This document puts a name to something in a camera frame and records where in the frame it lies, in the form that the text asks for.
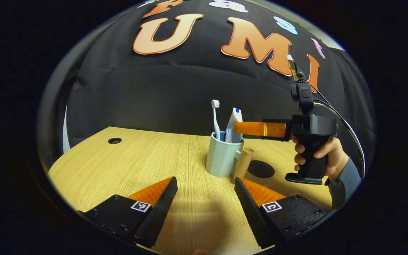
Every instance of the wooden cylinder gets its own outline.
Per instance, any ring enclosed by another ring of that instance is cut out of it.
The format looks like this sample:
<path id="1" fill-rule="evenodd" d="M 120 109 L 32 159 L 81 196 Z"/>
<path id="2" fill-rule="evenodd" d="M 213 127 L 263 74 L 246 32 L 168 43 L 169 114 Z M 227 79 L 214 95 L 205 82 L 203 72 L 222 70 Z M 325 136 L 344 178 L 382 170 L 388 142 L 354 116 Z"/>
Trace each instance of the wooden cylinder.
<path id="1" fill-rule="evenodd" d="M 251 159 L 253 158 L 254 150 L 250 148 L 244 148 L 242 154 L 240 155 L 240 160 L 237 163 L 234 171 L 234 179 L 236 177 L 243 178 L 248 171 L 248 166 L 250 165 Z"/>

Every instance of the toothbrush head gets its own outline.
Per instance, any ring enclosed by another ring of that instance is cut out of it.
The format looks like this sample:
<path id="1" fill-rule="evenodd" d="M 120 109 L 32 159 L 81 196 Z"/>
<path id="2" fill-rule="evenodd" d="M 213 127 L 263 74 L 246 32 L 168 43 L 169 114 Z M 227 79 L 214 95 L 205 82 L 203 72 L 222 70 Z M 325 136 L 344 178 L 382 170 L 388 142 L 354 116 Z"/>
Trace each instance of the toothbrush head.
<path id="1" fill-rule="evenodd" d="M 212 108 L 220 108 L 220 102 L 218 100 L 212 100 Z"/>

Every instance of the gray sleeve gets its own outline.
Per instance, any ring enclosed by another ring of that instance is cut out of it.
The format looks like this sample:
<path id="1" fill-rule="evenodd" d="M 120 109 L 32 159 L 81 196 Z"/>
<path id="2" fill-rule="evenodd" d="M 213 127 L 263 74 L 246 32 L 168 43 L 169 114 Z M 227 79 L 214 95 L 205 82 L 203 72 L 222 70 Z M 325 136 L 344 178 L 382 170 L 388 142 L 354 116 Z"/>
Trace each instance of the gray sleeve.
<path id="1" fill-rule="evenodd" d="M 339 178 L 331 182 L 330 179 L 327 179 L 325 182 L 325 186 L 328 186 L 332 196 L 333 210 L 342 207 L 361 183 L 361 177 L 355 164 L 351 158 L 348 160 Z"/>

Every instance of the toothpaste tube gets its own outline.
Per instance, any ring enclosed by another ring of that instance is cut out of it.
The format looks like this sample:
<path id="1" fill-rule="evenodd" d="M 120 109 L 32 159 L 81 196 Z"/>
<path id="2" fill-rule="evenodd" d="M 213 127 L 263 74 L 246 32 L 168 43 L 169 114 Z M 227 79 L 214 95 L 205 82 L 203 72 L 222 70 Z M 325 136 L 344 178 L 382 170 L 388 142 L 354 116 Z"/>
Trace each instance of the toothpaste tube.
<path id="1" fill-rule="evenodd" d="M 242 134 L 234 132 L 234 123 L 242 122 L 242 111 L 237 108 L 233 108 L 231 118 L 229 119 L 228 126 L 226 127 L 225 142 L 239 143 L 242 141 Z"/>

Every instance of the black fabric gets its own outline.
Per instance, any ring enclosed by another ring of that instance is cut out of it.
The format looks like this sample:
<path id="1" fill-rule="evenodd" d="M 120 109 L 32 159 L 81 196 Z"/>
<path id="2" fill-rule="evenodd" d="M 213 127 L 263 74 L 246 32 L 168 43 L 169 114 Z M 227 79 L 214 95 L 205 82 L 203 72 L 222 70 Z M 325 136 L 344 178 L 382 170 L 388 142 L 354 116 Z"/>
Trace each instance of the black fabric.
<path id="1" fill-rule="evenodd" d="M 307 76 L 311 54 L 320 64 L 318 87 L 332 105 L 353 126 L 365 154 L 374 153 L 374 116 L 372 100 L 366 83 L 350 57 L 329 49 L 308 31 L 295 24 L 298 35 L 279 27 L 273 16 L 289 21 L 262 6 L 244 1 L 249 11 L 213 7 L 206 1 L 184 1 L 170 10 L 148 18 L 142 16 L 153 5 L 132 7 L 95 39 L 86 52 L 74 79 L 67 108 L 67 129 L 70 147 L 107 128 L 209 135 L 212 132 L 210 101 L 220 101 L 217 118 L 221 129 L 227 125 L 233 107 L 242 110 L 244 121 L 263 118 L 291 118 L 298 105 L 290 97 L 290 77 L 273 71 L 267 65 L 272 53 L 257 63 L 249 46 L 248 59 L 224 55 L 220 48 L 230 41 L 233 24 L 229 17 L 254 23 L 264 37 L 278 33 L 292 45 L 290 54 Z M 140 55 L 133 51 L 133 42 L 140 25 L 167 17 L 154 40 L 168 39 L 178 21 L 186 13 L 202 13 L 188 39 L 178 48 L 155 55 Z M 322 59 L 314 42 L 322 46 Z M 335 117 L 326 109 L 316 108 L 316 115 Z M 338 137 L 347 154 L 360 166 L 358 151 L 352 138 L 340 122 Z"/>

